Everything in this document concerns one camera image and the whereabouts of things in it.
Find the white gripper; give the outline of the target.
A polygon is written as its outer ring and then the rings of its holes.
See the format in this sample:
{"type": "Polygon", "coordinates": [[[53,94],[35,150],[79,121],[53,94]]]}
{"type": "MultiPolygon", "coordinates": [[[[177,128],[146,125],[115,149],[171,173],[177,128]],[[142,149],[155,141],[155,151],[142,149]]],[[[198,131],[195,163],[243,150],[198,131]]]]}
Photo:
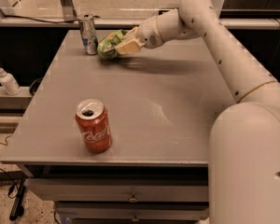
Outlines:
{"type": "Polygon", "coordinates": [[[124,40],[115,46],[115,51],[120,54],[140,52],[141,48],[154,49],[164,44],[158,28],[156,17],[143,21],[138,27],[132,28],[124,40]]]}

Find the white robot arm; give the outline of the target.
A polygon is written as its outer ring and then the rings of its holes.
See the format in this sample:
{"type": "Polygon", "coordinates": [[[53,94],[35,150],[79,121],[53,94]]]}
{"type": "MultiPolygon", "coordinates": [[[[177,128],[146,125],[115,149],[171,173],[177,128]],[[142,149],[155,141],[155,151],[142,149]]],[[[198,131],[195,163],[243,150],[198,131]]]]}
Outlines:
{"type": "Polygon", "coordinates": [[[199,35],[234,105],[216,119],[208,151],[210,224],[280,224],[280,83],[218,20],[211,0],[181,0],[143,21],[120,54],[199,35]]]}

